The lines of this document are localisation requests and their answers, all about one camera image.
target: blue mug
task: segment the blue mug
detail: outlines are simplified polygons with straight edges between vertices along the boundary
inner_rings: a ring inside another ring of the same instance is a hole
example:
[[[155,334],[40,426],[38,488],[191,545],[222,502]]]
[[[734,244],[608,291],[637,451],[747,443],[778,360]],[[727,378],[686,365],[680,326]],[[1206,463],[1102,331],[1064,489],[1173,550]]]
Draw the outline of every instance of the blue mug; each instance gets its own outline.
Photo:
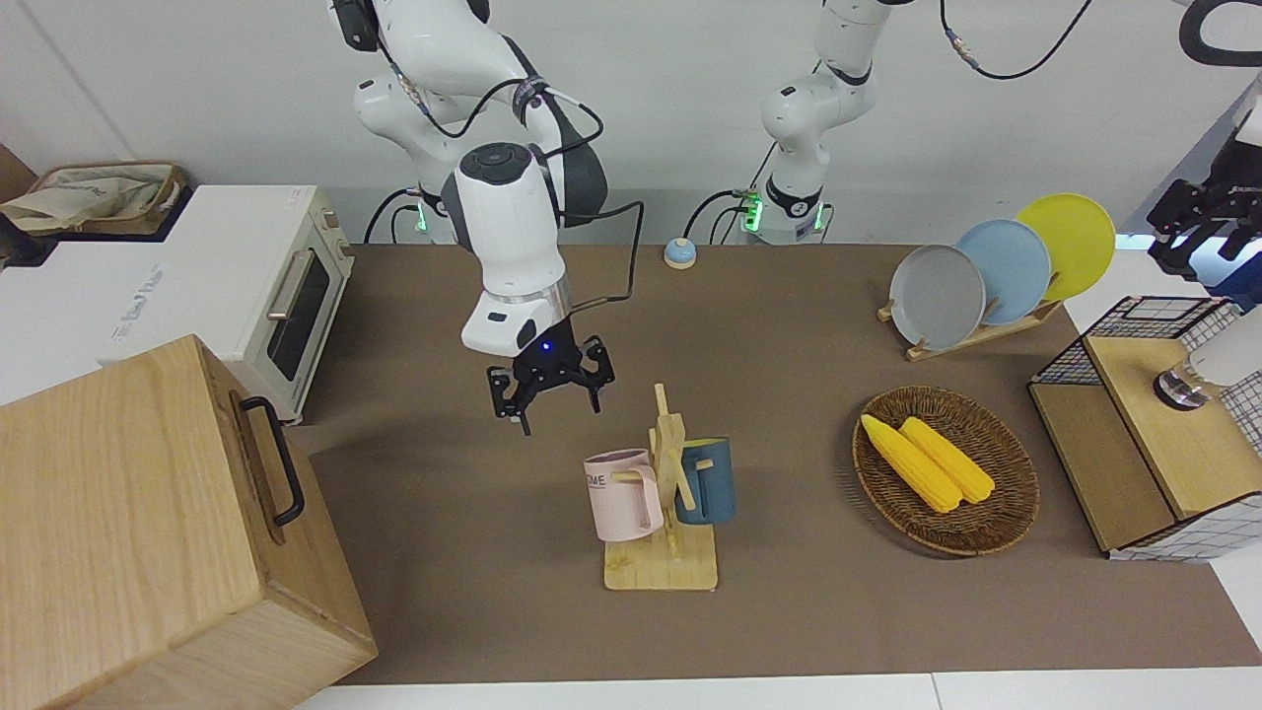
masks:
[[[675,494],[675,517],[689,526],[726,523],[736,517],[736,487],[732,480],[732,448],[726,439],[697,439],[684,443],[684,477],[697,507],[684,508]]]

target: oven handle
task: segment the oven handle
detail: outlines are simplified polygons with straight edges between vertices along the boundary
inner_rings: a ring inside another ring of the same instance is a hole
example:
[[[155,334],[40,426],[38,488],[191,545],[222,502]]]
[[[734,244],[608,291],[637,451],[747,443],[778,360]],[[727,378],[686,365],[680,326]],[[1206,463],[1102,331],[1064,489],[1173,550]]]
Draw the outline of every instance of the oven handle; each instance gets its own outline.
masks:
[[[289,266],[285,269],[285,277],[280,281],[276,296],[268,305],[269,320],[288,320],[294,314],[294,305],[298,304],[298,294],[303,290],[303,281],[312,270],[316,260],[316,251],[304,248],[289,256]]]

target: corn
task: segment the corn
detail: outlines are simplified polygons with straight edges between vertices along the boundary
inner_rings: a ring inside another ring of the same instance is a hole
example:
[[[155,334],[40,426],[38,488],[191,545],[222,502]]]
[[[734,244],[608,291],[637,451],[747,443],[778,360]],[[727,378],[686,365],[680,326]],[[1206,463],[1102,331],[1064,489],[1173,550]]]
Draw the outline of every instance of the corn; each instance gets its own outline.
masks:
[[[930,508],[939,513],[959,508],[963,493],[933,459],[881,420],[863,415],[861,421],[876,450]]]
[[[994,479],[987,475],[949,439],[935,433],[933,428],[916,417],[909,417],[899,433],[941,467],[941,470],[959,487],[964,501],[981,503],[991,497],[994,491]]]

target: oven window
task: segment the oven window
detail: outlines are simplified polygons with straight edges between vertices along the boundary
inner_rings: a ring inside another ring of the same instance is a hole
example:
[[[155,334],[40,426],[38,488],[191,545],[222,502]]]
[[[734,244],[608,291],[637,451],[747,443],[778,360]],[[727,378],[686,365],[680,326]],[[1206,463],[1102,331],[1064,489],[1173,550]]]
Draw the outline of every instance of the oven window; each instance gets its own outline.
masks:
[[[328,285],[328,270],[324,269],[319,257],[313,259],[310,270],[307,271],[307,280],[303,281],[298,291],[293,314],[288,320],[278,322],[275,329],[271,330],[271,340],[268,342],[268,358],[275,363],[276,370],[289,382],[294,382],[294,377],[298,375],[298,366],[303,361],[303,352],[307,352],[307,343],[310,340],[316,320],[319,318],[319,308],[324,303]]]

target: woven tray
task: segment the woven tray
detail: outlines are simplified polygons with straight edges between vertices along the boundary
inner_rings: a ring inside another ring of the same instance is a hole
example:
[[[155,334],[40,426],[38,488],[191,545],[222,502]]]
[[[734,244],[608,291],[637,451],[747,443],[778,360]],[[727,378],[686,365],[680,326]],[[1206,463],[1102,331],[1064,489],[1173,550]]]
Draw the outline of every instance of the woven tray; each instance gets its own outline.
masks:
[[[920,417],[994,479],[994,493],[978,504],[935,513],[881,458],[861,424],[854,425],[854,470],[876,509],[920,545],[959,556],[987,555],[1016,545],[1039,513],[1039,482],[1030,455],[994,415],[963,395],[936,387],[900,387],[863,409],[897,429]]]

